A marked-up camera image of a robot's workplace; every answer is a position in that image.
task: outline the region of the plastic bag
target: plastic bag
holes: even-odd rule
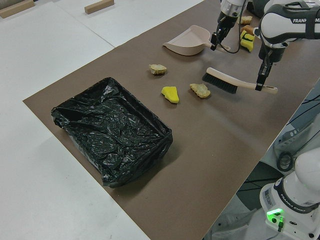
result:
[[[171,129],[112,77],[54,107],[51,116],[111,188],[148,171],[173,141]]]

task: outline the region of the wooden block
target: wooden block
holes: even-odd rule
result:
[[[84,7],[84,11],[87,13],[87,14],[92,14],[96,11],[99,11],[101,9],[105,9],[107,7],[110,7],[112,5],[115,4],[115,1],[114,0],[102,0],[102,1],[98,1],[94,4],[91,4],[91,5],[88,5],[88,6],[85,6]]]
[[[1,9],[0,16],[4,19],[34,6],[35,6],[35,3],[33,0],[24,0],[12,6],[8,6],[4,9]]]

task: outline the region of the brown mat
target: brown mat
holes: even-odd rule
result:
[[[267,85],[279,88],[277,95],[245,88],[232,95],[209,85],[212,95],[198,98],[189,84],[202,83],[208,67],[255,83],[261,64],[259,39],[251,53],[205,49],[181,56],[162,47],[191,25],[213,32],[219,13],[217,1],[201,2],[24,101],[98,182],[100,174],[54,125],[53,107],[113,77],[172,129],[173,144],[161,164],[136,182],[105,188],[152,240],[202,239],[320,76],[313,66],[319,42],[298,40],[267,79]],[[236,41],[233,29],[224,44]],[[149,64],[165,65],[168,72],[152,76]],[[164,86],[177,87],[179,104],[161,95]]]

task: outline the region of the black bristles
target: black bristles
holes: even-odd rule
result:
[[[205,75],[202,77],[202,81],[207,82],[212,85],[215,85],[218,88],[220,88],[230,94],[235,94],[237,91],[237,88],[238,88],[238,86],[235,86],[235,85],[230,84],[226,81],[223,81],[220,78],[217,78],[215,76],[210,75],[209,73],[205,73]]]

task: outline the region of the beige dustpan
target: beige dustpan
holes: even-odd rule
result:
[[[211,34],[207,29],[192,25],[179,36],[165,42],[163,46],[177,54],[191,56],[200,53],[205,47],[211,47],[210,36]],[[224,51],[220,46],[217,46],[216,50]]]

